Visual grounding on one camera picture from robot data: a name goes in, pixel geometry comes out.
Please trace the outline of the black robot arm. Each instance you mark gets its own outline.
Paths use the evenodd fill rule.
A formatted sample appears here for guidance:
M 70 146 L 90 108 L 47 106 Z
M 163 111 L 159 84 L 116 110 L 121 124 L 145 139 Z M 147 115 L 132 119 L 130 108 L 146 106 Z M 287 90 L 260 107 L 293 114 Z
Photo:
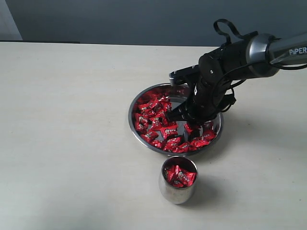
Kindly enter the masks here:
M 169 121 L 213 120 L 236 102 L 234 88 L 248 79 L 274 76 L 279 70 L 307 67 L 307 35 L 276 38 L 248 34 L 199 58 L 195 66 L 170 73 L 171 86 L 187 84 L 189 96 L 166 114 Z

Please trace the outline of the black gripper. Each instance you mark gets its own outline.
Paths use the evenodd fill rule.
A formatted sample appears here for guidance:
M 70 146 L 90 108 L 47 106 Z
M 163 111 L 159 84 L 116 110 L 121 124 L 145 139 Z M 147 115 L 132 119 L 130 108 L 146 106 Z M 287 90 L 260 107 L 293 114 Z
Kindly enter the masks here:
M 227 112 L 236 102 L 234 90 L 230 94 L 212 94 L 209 91 L 201 91 L 195 88 L 192 95 L 186 100 L 184 106 L 177 106 L 166 112 L 168 121 L 188 121 L 189 130 L 199 130 L 201 124 L 213 120 L 219 113 Z

